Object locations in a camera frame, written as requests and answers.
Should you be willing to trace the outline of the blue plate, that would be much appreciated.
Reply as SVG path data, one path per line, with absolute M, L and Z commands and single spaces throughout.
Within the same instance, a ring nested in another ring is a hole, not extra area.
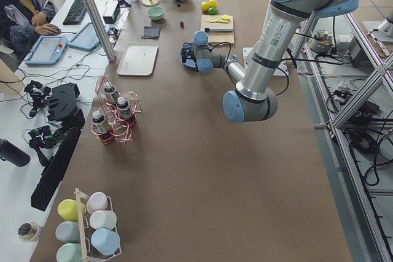
M 182 48 L 179 52 L 179 59 L 185 67 L 193 71 L 198 71 L 195 57 L 193 54 L 193 44 L 189 42 L 183 43 Z

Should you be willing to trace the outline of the green bowl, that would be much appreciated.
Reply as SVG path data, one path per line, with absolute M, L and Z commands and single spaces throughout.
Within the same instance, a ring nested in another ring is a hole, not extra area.
M 165 10 L 160 6 L 151 7 L 147 10 L 147 15 L 152 21 L 162 20 L 164 14 L 165 14 Z

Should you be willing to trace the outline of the yellow lemon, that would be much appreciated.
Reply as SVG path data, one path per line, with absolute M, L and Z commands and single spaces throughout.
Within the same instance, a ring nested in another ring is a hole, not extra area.
M 207 12 L 210 8 L 209 2 L 202 2 L 200 7 L 203 12 Z
M 208 1 L 209 7 L 218 8 L 218 3 L 216 0 L 209 0 Z

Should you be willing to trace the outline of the green lime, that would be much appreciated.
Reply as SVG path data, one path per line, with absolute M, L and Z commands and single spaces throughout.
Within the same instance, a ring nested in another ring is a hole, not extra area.
M 208 14 L 209 15 L 215 15 L 217 13 L 217 9 L 215 7 L 210 7 L 208 9 Z

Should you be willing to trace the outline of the wooden cutting board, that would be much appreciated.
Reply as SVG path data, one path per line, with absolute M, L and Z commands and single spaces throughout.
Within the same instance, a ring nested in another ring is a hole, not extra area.
M 233 28 L 234 22 L 233 17 L 230 16 L 229 23 L 208 23 L 205 21 L 207 18 L 221 18 L 221 15 L 202 15 L 201 16 L 201 25 L 200 31 L 204 32 L 205 28 Z M 230 44 L 235 43 L 235 34 L 234 31 L 231 33 L 206 33 L 208 35 L 208 40 L 210 44 L 218 44 L 220 42 L 229 42 Z

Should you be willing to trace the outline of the yellow plastic knife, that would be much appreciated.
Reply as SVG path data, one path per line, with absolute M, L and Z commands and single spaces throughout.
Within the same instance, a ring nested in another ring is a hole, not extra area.
M 230 19 L 229 18 L 207 18 L 205 19 L 206 22 L 208 23 L 229 23 Z

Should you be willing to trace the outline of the cream rabbit tray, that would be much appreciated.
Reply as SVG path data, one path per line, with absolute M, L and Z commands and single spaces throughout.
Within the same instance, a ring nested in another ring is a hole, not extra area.
M 156 43 L 128 43 L 117 68 L 118 75 L 138 77 L 151 75 L 157 52 Z

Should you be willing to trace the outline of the blue teach pendant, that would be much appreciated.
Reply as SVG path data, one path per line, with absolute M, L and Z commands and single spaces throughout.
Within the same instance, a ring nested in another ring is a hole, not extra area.
M 86 52 L 92 51 L 99 44 L 100 40 L 92 22 L 86 23 L 77 34 L 68 41 L 68 47 Z
M 28 66 L 51 66 L 63 55 L 68 39 L 65 36 L 41 36 L 25 59 Z

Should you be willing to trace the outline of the dark drink bottle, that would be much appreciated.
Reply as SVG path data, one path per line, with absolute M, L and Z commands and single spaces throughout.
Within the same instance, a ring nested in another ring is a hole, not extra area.
M 123 96 L 118 97 L 116 107 L 121 119 L 128 120 L 132 117 L 129 102 Z
M 107 118 L 98 110 L 92 114 L 92 128 L 98 137 L 103 141 L 108 141 L 111 138 L 110 126 Z
M 107 102 L 111 104 L 117 103 L 119 92 L 117 91 L 117 87 L 111 84 L 109 81 L 104 83 L 104 94 Z

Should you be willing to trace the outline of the black water bottle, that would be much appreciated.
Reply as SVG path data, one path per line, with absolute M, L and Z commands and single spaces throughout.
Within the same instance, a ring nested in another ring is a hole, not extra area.
M 18 167 L 26 166 L 30 156 L 6 139 L 1 139 L 1 159 Z

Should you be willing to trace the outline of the white cup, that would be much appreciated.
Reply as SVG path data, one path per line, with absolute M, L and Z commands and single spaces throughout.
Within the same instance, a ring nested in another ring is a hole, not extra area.
M 97 210 L 89 219 L 90 226 L 94 229 L 106 228 L 112 230 L 117 223 L 117 215 L 111 210 Z

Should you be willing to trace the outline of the yellow cup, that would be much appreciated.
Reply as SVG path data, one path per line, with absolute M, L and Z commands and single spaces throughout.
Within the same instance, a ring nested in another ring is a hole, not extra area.
M 64 221 L 68 221 L 68 222 L 78 221 L 77 203 L 75 199 L 62 200 L 57 207 L 57 211 L 59 216 Z

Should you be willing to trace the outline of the blue cup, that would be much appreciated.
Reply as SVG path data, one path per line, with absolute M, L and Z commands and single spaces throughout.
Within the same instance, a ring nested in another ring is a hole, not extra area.
M 120 236 L 115 231 L 99 228 L 91 236 L 91 244 L 102 255 L 112 255 L 120 247 Z

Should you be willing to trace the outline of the grey cup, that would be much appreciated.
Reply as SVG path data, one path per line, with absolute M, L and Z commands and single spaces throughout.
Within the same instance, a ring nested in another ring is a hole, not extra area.
M 80 242 L 79 224 L 69 221 L 62 222 L 57 226 L 55 236 L 64 243 Z

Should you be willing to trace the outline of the mint green cup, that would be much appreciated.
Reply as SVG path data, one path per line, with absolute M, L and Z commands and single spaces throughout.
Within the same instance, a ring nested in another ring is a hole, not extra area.
M 81 262 L 82 250 L 79 243 L 63 244 L 56 253 L 57 262 Z

